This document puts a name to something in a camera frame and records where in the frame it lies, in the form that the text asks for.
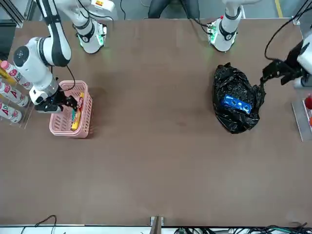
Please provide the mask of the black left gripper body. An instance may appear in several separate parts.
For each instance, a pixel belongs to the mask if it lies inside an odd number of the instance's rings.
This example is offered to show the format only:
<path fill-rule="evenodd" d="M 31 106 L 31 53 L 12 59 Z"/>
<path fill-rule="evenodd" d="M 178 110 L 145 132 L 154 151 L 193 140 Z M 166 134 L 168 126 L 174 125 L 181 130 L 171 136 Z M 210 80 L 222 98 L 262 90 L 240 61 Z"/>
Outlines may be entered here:
<path fill-rule="evenodd" d="M 287 69 L 286 75 L 290 76 L 303 76 L 304 71 L 302 66 L 298 63 L 297 58 L 300 55 L 303 41 L 300 41 L 290 52 L 286 60 L 284 61 L 289 67 Z"/>

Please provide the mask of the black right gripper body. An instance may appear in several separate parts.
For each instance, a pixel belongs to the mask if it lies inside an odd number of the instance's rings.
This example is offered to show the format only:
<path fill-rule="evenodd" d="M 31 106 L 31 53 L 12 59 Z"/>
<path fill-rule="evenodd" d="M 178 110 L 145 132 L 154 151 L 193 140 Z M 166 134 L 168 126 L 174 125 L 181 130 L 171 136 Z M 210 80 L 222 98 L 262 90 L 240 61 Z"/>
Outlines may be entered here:
<path fill-rule="evenodd" d="M 48 103 L 52 105 L 66 105 L 67 104 L 67 96 L 65 95 L 62 89 L 57 89 L 57 91 L 51 96 L 47 98 Z"/>

